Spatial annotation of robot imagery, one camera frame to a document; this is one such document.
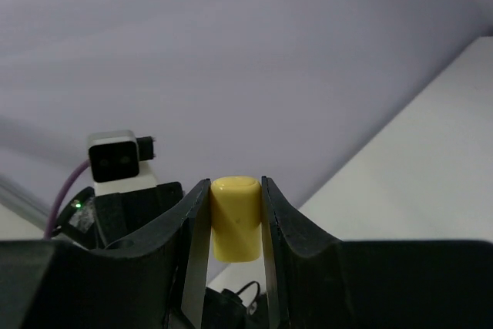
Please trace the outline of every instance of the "black plastic part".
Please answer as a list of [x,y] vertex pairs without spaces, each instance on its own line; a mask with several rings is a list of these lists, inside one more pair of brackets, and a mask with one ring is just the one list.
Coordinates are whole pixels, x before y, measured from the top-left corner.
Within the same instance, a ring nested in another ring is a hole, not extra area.
[[75,242],[83,246],[84,248],[87,248],[89,250],[97,248],[101,240],[99,239],[99,235],[97,234],[95,224],[91,225],[87,230],[80,230],[70,223],[70,220],[74,217],[74,215],[82,211],[82,209],[74,207],[74,203],[78,202],[82,204],[82,206],[88,206],[87,203],[93,197],[94,188],[92,188],[91,186],[88,186],[78,192],[66,204],[63,211],[59,214],[52,235],[55,237],[62,233],[69,237],[71,240],[74,240]]
[[137,145],[139,146],[139,161],[150,161],[155,157],[154,138],[151,136],[137,138]]
[[105,246],[138,230],[183,198],[180,183],[161,184],[129,193],[97,196],[94,200],[98,233]]
[[202,329],[228,328],[244,329],[247,308],[241,299],[230,290],[222,293],[207,288],[203,305]]
[[271,329],[493,327],[493,244],[343,242],[262,188]]
[[89,148],[92,178],[97,183],[128,179],[139,175],[136,142],[119,142]]
[[341,242],[292,207],[272,179],[262,179],[262,194],[270,327],[351,327]]
[[[61,240],[1,242],[0,327],[174,327],[167,325],[169,312],[189,313],[172,297],[172,287],[201,300],[205,294],[209,186],[209,180],[199,182],[117,249],[87,251]],[[180,256],[194,248],[200,253],[194,250],[190,264],[182,264]],[[204,270],[202,280],[191,278],[192,262]],[[193,307],[195,316],[202,308]]]
[[269,307],[267,306],[267,295],[261,294],[256,300],[255,312],[250,316],[250,321],[258,329],[269,329]]

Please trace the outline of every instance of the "black cable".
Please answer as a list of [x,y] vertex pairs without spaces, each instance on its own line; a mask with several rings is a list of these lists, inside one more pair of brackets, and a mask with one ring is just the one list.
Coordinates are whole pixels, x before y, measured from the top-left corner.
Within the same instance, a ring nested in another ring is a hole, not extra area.
[[247,308],[250,308],[252,306],[252,304],[254,304],[255,302],[257,302],[258,298],[260,297],[260,283],[258,281],[253,280],[253,281],[249,282],[248,284],[245,284],[243,286],[243,288],[241,288],[240,290],[238,290],[236,292],[236,295],[239,296],[240,294],[242,294],[245,290],[247,290],[248,288],[250,288],[254,284],[257,285],[257,293],[255,294],[255,298],[252,300],[252,303],[249,304],[247,306]]

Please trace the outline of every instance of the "yellow cylinder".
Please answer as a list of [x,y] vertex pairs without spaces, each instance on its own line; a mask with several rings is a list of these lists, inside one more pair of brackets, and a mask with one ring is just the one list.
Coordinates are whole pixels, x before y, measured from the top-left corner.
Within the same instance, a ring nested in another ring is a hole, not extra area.
[[249,262],[260,257],[261,185],[248,176],[230,176],[210,186],[214,257],[222,262]]

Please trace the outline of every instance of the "white table surface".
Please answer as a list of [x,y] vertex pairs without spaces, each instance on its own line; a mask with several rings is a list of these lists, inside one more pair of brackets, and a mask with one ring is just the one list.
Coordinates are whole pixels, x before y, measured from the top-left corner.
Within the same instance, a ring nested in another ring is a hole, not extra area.
[[[343,240],[493,240],[493,38],[467,48],[300,211]],[[265,284],[261,259],[230,265],[211,287],[250,280]]]
[[42,230],[0,204],[0,240],[40,239]]

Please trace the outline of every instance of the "yellow cap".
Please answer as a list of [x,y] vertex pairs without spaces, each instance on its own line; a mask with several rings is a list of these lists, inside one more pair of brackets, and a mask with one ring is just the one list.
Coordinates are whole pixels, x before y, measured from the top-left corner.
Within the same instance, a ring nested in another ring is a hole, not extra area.
[[261,253],[261,186],[248,176],[229,176],[210,186],[214,257],[222,262],[248,262]]

